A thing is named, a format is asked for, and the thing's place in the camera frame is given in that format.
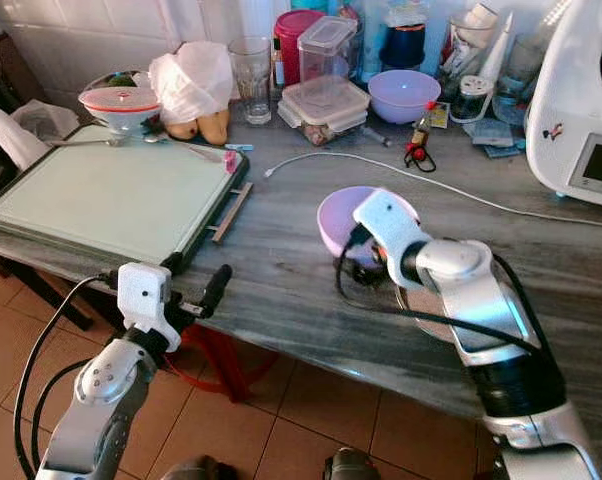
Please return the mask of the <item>purple plastic bowl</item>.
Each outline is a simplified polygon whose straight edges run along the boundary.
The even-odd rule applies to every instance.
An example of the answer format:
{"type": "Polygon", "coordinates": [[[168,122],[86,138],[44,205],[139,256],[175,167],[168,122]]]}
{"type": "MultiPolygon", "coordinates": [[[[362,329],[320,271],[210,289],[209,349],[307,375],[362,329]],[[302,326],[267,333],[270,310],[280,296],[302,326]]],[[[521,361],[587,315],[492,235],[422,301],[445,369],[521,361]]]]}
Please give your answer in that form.
{"type": "MultiPolygon", "coordinates": [[[[350,237],[353,227],[356,227],[356,220],[353,218],[353,210],[362,204],[371,193],[382,189],[370,186],[352,186],[330,193],[320,202],[316,210],[316,223],[319,225],[320,237],[325,246],[330,251],[333,259],[337,259],[341,247],[350,237]]],[[[394,201],[411,215],[411,218],[420,223],[420,216],[405,198],[394,195],[394,201]]],[[[360,250],[351,252],[353,259],[370,260],[371,251],[368,246],[361,247],[360,250]]]]}
{"type": "Polygon", "coordinates": [[[441,91],[441,84],[417,70],[385,70],[368,82],[371,109],[391,124],[414,123],[423,118],[441,91]]]}

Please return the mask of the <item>grey round plate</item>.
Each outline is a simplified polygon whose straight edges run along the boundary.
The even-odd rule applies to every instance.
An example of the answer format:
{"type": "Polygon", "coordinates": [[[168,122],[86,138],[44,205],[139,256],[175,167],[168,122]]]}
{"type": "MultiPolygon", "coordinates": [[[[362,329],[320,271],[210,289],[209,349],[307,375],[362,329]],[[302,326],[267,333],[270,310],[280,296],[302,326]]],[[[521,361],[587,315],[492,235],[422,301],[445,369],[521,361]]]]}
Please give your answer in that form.
{"type": "Polygon", "coordinates": [[[415,321],[417,329],[449,346],[457,346],[455,328],[447,323],[438,323],[426,316],[442,317],[442,302],[437,294],[428,291],[407,291],[403,287],[392,289],[394,308],[400,311],[400,316],[409,317],[415,321]]]}

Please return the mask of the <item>small bottle with red tag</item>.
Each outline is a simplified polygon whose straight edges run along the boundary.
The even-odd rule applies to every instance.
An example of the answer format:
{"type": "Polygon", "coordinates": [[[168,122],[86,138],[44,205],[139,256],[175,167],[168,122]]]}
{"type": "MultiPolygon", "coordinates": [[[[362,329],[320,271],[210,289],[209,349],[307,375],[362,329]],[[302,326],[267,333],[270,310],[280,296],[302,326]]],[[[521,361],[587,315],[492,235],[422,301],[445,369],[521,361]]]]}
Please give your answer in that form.
{"type": "Polygon", "coordinates": [[[412,134],[407,143],[405,156],[403,156],[403,164],[405,166],[415,166],[423,173],[433,173],[437,169],[437,164],[434,163],[432,155],[426,151],[426,143],[430,136],[430,114],[434,109],[434,102],[430,101],[426,104],[426,111],[417,122],[412,125],[412,134]]]}

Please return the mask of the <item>metal knife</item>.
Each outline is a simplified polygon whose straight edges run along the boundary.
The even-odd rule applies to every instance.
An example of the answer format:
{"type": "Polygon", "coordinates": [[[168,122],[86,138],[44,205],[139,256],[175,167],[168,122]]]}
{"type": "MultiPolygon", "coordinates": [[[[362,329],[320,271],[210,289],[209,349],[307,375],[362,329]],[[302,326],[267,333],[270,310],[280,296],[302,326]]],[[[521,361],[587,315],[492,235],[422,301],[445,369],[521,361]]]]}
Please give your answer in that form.
{"type": "MultiPolygon", "coordinates": [[[[167,136],[159,136],[159,134],[147,134],[141,138],[141,143],[146,143],[146,145],[164,145],[164,143],[168,143],[170,138],[167,136]]],[[[58,140],[58,141],[48,141],[45,143],[48,147],[53,148],[63,148],[63,147],[74,147],[74,146],[90,146],[90,145],[104,145],[108,147],[124,147],[136,145],[138,141],[135,137],[110,137],[105,138],[105,140],[58,140]]]]}

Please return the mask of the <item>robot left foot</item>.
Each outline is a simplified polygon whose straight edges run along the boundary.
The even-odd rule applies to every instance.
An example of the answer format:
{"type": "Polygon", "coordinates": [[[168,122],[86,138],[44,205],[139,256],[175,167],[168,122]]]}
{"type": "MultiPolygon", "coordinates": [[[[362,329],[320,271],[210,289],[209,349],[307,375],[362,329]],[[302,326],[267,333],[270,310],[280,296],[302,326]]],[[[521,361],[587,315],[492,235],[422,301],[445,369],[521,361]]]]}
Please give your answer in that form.
{"type": "Polygon", "coordinates": [[[202,454],[197,458],[170,466],[160,480],[238,480],[237,470],[233,466],[214,460],[202,454]]]}

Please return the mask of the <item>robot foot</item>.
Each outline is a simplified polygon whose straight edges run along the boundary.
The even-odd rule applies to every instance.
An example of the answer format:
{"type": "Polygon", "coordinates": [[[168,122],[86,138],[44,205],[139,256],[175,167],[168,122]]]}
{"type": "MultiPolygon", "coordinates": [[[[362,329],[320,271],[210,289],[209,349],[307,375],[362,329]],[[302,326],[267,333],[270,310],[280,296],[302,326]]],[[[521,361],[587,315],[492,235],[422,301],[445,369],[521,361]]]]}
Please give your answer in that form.
{"type": "Polygon", "coordinates": [[[341,447],[325,461],[323,480],[382,480],[368,453],[341,447]]]}
{"type": "Polygon", "coordinates": [[[170,466],[160,480],[238,480],[237,470],[233,466],[214,460],[202,454],[197,458],[170,466]]]}

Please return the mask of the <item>flat clear lidded container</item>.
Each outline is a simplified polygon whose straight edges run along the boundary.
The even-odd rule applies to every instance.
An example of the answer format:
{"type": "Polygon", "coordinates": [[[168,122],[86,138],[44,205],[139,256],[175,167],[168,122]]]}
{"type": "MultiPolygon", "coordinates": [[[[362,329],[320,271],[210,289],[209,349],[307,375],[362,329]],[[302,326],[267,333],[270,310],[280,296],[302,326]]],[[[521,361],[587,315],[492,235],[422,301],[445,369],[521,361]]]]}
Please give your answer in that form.
{"type": "Polygon", "coordinates": [[[314,146],[327,145],[368,120],[370,95],[343,79],[328,93],[305,93],[301,83],[284,88],[277,113],[314,146]]]}

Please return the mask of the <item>glass bowl with red-rimmed lid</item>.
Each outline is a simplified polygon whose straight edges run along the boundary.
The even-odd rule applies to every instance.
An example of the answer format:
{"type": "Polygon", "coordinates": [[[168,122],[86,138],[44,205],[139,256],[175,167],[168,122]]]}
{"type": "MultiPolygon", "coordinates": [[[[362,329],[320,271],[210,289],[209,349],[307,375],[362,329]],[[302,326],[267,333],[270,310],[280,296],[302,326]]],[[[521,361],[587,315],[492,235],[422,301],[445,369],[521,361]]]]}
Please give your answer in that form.
{"type": "Polygon", "coordinates": [[[153,91],[135,86],[83,91],[78,101],[115,136],[144,137],[147,120],[161,110],[158,96],[153,91]]]}

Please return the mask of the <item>blue folded cloth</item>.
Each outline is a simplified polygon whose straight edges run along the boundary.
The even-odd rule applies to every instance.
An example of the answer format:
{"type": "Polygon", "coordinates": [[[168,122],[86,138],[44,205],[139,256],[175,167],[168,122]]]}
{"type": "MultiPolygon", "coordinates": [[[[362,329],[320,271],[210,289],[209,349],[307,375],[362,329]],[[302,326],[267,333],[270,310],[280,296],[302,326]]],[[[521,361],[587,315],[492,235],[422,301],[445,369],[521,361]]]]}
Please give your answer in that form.
{"type": "Polygon", "coordinates": [[[466,125],[473,145],[478,146],[490,159],[520,155],[526,150],[524,137],[517,134],[511,124],[494,118],[483,118],[466,125]]]}

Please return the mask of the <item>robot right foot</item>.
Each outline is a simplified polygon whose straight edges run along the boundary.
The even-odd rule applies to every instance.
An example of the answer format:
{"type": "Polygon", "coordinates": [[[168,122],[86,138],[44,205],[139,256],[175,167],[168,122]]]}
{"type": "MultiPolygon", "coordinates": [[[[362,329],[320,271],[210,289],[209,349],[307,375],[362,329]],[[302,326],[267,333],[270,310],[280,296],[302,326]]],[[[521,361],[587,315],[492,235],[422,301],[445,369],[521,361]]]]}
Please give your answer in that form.
{"type": "Polygon", "coordinates": [[[368,453],[341,447],[325,461],[323,480],[382,480],[368,453]]]}

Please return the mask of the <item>white crumpled plastic bag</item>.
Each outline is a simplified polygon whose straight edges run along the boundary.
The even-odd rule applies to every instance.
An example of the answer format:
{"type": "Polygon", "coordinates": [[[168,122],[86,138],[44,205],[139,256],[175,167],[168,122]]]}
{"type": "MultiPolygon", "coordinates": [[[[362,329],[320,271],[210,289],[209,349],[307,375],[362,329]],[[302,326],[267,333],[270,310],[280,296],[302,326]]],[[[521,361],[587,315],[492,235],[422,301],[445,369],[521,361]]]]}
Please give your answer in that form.
{"type": "Polygon", "coordinates": [[[147,73],[165,125],[220,113],[234,90],[231,55],[217,42],[186,42],[176,52],[151,60],[147,73]]]}

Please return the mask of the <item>clear drinking glass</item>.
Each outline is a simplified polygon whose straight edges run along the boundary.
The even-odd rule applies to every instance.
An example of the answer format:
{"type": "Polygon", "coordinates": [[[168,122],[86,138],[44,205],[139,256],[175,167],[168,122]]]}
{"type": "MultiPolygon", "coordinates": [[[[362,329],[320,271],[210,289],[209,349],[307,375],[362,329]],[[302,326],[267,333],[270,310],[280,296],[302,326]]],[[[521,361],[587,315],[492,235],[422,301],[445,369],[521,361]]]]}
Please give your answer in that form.
{"type": "Polygon", "coordinates": [[[245,36],[228,45],[234,81],[240,92],[243,119],[251,125],[265,125],[272,119],[270,84],[272,84],[272,40],[245,36]]]}

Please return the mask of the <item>tall clear plastic container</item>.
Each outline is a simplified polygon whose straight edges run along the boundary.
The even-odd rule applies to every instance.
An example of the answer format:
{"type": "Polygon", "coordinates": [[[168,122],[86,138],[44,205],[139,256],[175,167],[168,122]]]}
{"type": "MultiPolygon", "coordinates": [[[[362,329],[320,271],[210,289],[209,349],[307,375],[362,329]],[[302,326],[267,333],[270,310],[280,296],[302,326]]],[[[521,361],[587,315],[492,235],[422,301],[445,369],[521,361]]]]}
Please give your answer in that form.
{"type": "Polygon", "coordinates": [[[310,95],[324,96],[350,79],[350,52],[359,22],[323,15],[298,38],[300,84],[310,95]]]}

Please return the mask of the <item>red plastic canister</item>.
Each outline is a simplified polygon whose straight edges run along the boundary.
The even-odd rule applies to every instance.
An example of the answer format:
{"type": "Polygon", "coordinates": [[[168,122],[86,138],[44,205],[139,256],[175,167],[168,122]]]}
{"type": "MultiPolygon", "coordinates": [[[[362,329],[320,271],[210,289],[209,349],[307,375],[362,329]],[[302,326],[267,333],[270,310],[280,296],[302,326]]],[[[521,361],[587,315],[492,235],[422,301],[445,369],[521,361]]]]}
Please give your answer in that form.
{"type": "Polygon", "coordinates": [[[324,15],[325,13],[319,10],[301,9],[279,15],[275,20],[274,37],[277,40],[277,51],[282,65],[283,86],[292,86],[300,82],[298,40],[324,15]]]}

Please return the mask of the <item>red metal stool frame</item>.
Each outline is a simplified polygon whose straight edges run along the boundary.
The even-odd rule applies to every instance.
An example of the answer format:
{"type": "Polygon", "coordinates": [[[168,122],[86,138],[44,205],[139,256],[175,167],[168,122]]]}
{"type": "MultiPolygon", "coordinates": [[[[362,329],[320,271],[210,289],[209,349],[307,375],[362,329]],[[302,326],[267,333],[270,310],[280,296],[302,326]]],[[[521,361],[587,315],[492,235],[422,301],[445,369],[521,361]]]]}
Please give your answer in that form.
{"type": "Polygon", "coordinates": [[[191,325],[181,335],[178,347],[197,346],[205,353],[211,369],[217,374],[218,381],[201,381],[195,376],[188,375],[185,370],[176,365],[177,353],[164,356],[167,367],[178,378],[185,380],[191,387],[206,392],[222,393],[233,403],[246,402],[251,397],[250,387],[256,381],[269,374],[275,362],[279,360],[278,352],[266,351],[263,361],[250,370],[243,369],[238,360],[236,349],[229,335],[217,332],[208,326],[191,325]]]}

